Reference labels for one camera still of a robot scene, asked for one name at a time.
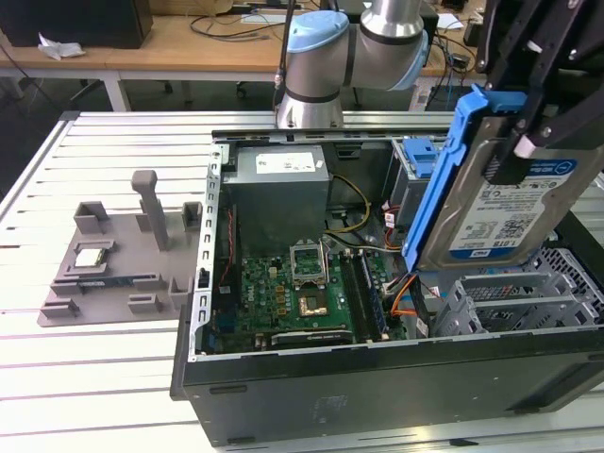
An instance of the desktop computer case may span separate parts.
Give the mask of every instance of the desktop computer case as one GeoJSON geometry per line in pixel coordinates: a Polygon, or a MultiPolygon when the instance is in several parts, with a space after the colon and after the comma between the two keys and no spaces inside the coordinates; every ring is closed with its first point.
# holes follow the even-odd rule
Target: desktop computer case
{"type": "Polygon", "coordinates": [[[57,42],[141,47],[153,25],[149,0],[0,0],[0,27],[15,47],[57,42]]]}

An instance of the white paper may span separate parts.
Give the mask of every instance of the white paper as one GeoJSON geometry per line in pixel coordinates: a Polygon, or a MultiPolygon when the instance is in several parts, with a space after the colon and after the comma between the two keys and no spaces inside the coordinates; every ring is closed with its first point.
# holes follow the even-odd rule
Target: white paper
{"type": "Polygon", "coordinates": [[[54,42],[47,40],[41,33],[38,33],[38,37],[40,38],[38,49],[51,59],[79,57],[86,54],[77,42],[54,42]]]}
{"type": "Polygon", "coordinates": [[[463,28],[463,23],[450,12],[444,12],[438,15],[438,27],[447,30],[463,28]]]}

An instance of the hard drive label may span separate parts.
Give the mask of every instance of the hard drive label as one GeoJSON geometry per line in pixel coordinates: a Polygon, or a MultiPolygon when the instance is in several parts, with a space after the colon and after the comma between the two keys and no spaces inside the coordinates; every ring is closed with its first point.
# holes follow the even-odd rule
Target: hard drive label
{"type": "Polygon", "coordinates": [[[536,160],[514,186],[484,182],[451,244],[457,259],[503,256],[518,246],[544,213],[542,199],[573,173],[573,159],[536,160]]]}

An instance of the computer case side panel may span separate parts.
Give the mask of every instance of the computer case side panel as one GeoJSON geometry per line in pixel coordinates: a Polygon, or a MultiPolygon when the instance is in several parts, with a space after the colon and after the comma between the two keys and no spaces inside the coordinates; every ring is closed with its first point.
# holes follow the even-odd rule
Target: computer case side panel
{"type": "Polygon", "coordinates": [[[604,332],[575,331],[187,362],[183,383],[219,446],[554,411],[603,378],[604,332]]]}

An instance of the blue drive bracket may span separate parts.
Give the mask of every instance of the blue drive bracket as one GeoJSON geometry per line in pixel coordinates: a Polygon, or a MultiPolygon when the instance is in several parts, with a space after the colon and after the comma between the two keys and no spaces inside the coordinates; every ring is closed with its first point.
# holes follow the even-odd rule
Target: blue drive bracket
{"type": "Polygon", "coordinates": [[[430,177],[438,151],[428,139],[404,139],[403,153],[415,169],[417,177],[430,177]]]}
{"type": "Polygon", "coordinates": [[[449,187],[449,179],[457,174],[470,149],[474,139],[466,134],[470,123],[488,114],[516,113],[524,106],[526,100],[527,96],[523,92],[486,92],[476,84],[472,85],[472,92],[459,100],[446,136],[445,147],[436,162],[432,178],[403,245],[402,254],[408,271],[415,269],[422,252],[422,244],[429,235],[429,226],[438,216],[438,208],[446,196],[445,188],[449,187]]]}

